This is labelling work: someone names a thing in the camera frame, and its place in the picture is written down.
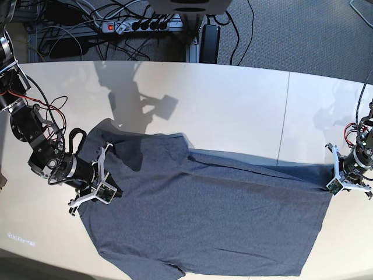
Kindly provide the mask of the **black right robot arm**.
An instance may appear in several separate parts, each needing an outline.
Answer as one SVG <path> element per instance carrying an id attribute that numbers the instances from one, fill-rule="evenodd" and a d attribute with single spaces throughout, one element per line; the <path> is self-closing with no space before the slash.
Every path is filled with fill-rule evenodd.
<path id="1" fill-rule="evenodd" d="M 75 199 L 69 202 L 69 212 L 74 215 L 81 204 L 101 201 L 110 204 L 119 198 L 122 191 L 114 182 L 110 172 L 104 168 L 105 156 L 112 144 L 98 150 L 95 161 L 87 162 L 78 154 L 83 148 L 87 134 L 80 128 L 73 129 L 69 138 L 64 137 L 55 119 L 44 118 L 40 109 L 49 114 L 59 113 L 47 99 L 34 99 L 29 105 L 26 92 L 36 82 L 20 69 L 13 52 L 13 44 L 7 31 L 1 36 L 1 111 L 10 114 L 13 135 L 27 142 L 33 153 L 28 161 L 31 170 L 47 180 L 49 185 L 67 184 L 76 191 Z"/>

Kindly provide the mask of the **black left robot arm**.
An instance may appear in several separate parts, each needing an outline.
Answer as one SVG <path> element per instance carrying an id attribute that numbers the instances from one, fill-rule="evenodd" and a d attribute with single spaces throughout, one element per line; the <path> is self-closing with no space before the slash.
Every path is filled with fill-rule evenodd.
<path id="1" fill-rule="evenodd" d="M 350 153 L 343 156 L 336 145 L 326 145 L 333 156 L 333 178 L 326 188 L 334 196 L 342 191 L 357 190 L 372 198 L 372 187 L 365 183 L 372 181 L 365 175 L 372 170 L 372 103 L 369 103 L 369 114 L 359 117 L 360 104 L 371 76 L 372 71 L 369 71 L 358 98 L 355 122 L 347 124 L 344 129 L 343 137 Z"/>

